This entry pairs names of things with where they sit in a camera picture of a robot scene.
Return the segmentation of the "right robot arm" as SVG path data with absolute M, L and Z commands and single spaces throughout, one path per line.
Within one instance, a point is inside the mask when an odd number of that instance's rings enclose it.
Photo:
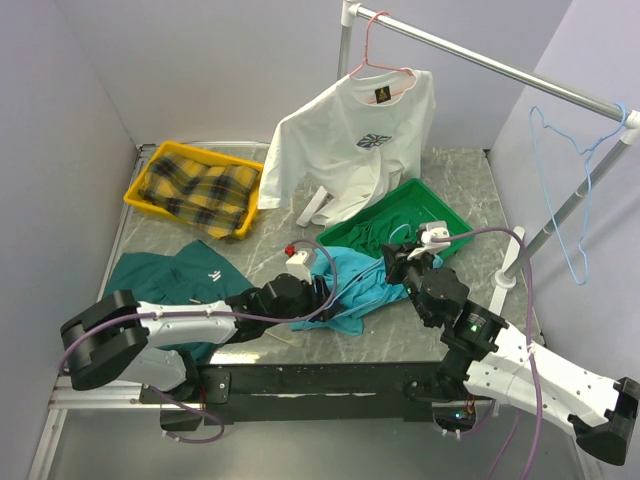
M 448 351 L 436 375 L 449 398 L 466 392 L 541 417 L 596 459 L 625 464 L 639 411 L 639 384 L 611 379 L 530 341 L 516 326 L 469 300 L 450 268 L 416 244 L 381 248 L 386 278 L 400 284 L 420 320 Z

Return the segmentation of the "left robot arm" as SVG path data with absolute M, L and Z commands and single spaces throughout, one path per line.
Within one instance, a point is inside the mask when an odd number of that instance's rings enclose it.
M 76 391 L 122 380 L 185 402 L 201 384 L 186 345 L 245 343 L 279 323 L 322 320 L 335 296 L 321 276 L 306 281 L 288 273 L 261 288 L 200 305 L 153 304 L 118 290 L 62 326 L 60 370 Z

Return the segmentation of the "green plastic bin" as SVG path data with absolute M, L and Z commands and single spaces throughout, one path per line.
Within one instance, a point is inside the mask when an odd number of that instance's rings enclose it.
M 349 220 L 325 230 L 316 237 L 316 240 L 325 247 L 346 247 L 345 237 L 355 225 L 388 212 L 408 215 L 415 223 L 414 238 L 416 230 L 422 223 L 433 221 L 445 221 L 452 235 L 460 235 L 472 230 L 470 225 L 422 181 L 411 179 Z

